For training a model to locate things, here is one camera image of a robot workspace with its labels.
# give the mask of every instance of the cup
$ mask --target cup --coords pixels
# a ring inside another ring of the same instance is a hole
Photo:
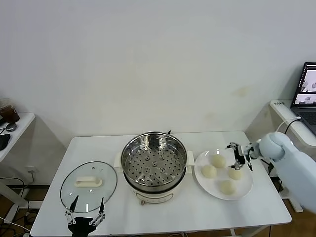
[[[0,99],[0,116],[7,123],[16,123],[20,117],[12,105],[10,99]]]

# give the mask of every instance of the glass pot lid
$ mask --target glass pot lid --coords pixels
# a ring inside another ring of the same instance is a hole
[[[60,199],[69,210],[78,195],[75,212],[90,212],[100,207],[102,198],[104,203],[110,199],[117,183],[118,177],[112,166],[101,161],[88,162],[78,166],[65,178]]]

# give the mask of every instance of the steamed bun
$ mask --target steamed bun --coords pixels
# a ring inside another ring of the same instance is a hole
[[[212,164],[216,168],[224,168],[226,164],[225,157],[222,155],[213,155]]]
[[[231,180],[224,180],[220,183],[220,190],[223,194],[232,195],[236,191],[236,187]]]
[[[232,168],[229,168],[228,170],[228,176],[232,179],[241,179],[242,177],[242,171],[241,170],[235,170],[235,169],[232,169]]]
[[[217,170],[214,166],[210,164],[205,165],[202,167],[202,174],[208,179],[213,179],[217,176]]]

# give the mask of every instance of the stainless steel pot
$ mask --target stainless steel pot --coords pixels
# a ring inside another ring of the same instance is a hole
[[[145,193],[163,193],[182,180],[187,151],[170,134],[147,132],[124,147],[120,161],[131,186]]]

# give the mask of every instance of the wooden floor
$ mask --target wooden floor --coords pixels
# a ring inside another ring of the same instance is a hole
[[[28,200],[43,200],[47,193],[46,189],[32,189],[27,195]],[[272,226],[271,237],[316,237],[316,215],[308,211],[303,213],[295,213],[290,205],[290,203],[285,200],[285,205],[287,206],[289,212],[292,216],[292,222],[287,225]],[[7,211],[12,206],[12,202],[6,199],[3,196],[0,196],[0,216],[4,217]],[[15,216],[15,219],[22,217],[25,214],[26,210],[19,210]],[[16,222],[19,225],[24,225],[23,219],[20,219]],[[21,233],[17,235],[18,237],[23,236],[24,232],[21,227],[14,225],[2,225],[0,229],[0,237],[12,237],[14,231],[8,230],[4,232],[4,228],[12,228],[15,230],[15,233]],[[243,229],[235,230],[236,234],[241,234]],[[207,231],[207,232],[196,232],[188,233],[188,237],[221,237],[221,236],[230,236],[229,230],[224,231]],[[150,235],[150,237],[168,237],[170,235]],[[263,231],[258,233],[256,237],[268,237],[269,228],[265,228]]]

